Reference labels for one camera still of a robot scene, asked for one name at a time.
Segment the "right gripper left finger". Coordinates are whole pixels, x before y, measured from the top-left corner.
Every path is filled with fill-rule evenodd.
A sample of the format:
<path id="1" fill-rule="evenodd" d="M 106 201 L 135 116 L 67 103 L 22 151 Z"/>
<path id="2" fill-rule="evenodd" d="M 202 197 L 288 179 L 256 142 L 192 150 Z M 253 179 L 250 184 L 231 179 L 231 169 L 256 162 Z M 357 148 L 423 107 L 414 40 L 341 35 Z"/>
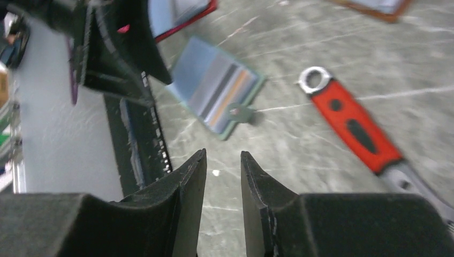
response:
<path id="1" fill-rule="evenodd" d="M 1 195 L 1 256 L 196 256 L 205 149 L 119 202 L 84 193 Z"/>

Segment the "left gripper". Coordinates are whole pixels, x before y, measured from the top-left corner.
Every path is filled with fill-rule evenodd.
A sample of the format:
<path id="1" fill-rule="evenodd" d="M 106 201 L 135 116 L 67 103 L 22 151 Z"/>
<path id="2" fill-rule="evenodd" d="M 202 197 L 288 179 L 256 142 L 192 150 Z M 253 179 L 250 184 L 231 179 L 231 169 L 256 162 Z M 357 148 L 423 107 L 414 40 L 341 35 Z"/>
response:
<path id="1" fill-rule="evenodd" d="M 149 21 L 149 1 L 1 1 L 1 8 L 45 23 L 74 39 L 76 82 L 94 91 L 150 107 L 148 77 L 172 77 Z"/>

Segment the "brown card holder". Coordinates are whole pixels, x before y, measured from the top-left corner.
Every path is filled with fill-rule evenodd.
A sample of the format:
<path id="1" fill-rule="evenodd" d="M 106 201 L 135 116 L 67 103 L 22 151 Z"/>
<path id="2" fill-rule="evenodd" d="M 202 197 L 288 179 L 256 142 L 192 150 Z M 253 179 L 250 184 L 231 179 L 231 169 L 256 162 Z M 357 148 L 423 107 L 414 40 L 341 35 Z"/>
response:
<path id="1" fill-rule="evenodd" d="M 412 0 L 332 0 L 343 7 L 348 7 L 362 14 L 396 23 L 399 17 L 407 10 Z"/>

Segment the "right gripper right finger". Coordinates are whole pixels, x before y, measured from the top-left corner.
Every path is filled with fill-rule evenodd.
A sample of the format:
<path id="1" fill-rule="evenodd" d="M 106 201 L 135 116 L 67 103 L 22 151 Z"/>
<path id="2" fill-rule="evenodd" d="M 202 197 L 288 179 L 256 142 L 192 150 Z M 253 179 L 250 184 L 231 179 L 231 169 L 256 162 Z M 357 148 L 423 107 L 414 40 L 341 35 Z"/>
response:
<path id="1" fill-rule="evenodd" d="M 453 256 L 427 200 L 401 193 L 296 194 L 241 152 L 248 256 Z"/>

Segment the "red handled adjustable wrench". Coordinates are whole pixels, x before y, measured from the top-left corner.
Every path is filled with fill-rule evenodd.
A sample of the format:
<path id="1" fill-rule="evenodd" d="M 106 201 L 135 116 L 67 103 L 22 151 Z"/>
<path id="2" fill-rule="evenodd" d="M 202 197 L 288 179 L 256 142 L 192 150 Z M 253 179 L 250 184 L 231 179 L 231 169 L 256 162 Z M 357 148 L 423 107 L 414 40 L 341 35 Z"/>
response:
<path id="1" fill-rule="evenodd" d="M 298 84 L 336 134 L 389 190 L 425 197 L 453 231 L 453 207 L 418 175 L 369 112 L 328 70 L 306 68 Z"/>

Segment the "orange credit card in holder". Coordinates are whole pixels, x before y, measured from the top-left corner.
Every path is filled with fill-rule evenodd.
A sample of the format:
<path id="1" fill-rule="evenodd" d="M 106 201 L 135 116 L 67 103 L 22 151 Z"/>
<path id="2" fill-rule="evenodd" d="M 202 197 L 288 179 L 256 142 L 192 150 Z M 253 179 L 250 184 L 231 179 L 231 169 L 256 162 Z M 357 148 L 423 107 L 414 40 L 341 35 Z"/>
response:
<path id="1" fill-rule="evenodd" d="M 247 69 L 239 69 L 234 73 L 205 118 L 207 126 L 213 132 L 221 133 L 224 130 L 227 123 L 225 109 L 230 103 L 241 101 L 256 79 L 257 75 Z"/>

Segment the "red card holder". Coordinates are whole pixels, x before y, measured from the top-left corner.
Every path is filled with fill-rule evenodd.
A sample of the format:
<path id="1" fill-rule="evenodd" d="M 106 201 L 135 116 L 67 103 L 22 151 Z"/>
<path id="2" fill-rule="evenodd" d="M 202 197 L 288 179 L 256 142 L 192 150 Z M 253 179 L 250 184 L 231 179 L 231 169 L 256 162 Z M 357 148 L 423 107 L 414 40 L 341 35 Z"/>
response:
<path id="1" fill-rule="evenodd" d="M 217 0 L 149 0 L 148 18 L 157 43 L 217 9 Z"/>

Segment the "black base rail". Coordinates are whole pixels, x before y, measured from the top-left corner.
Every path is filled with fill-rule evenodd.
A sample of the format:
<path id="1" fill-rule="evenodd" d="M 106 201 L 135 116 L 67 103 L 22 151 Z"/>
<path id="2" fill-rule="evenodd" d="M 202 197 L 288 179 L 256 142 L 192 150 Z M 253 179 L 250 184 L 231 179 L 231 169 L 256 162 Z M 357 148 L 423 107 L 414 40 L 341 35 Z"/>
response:
<path id="1" fill-rule="evenodd" d="M 106 95 L 104 105 L 124 196 L 173 172 L 156 104 Z"/>

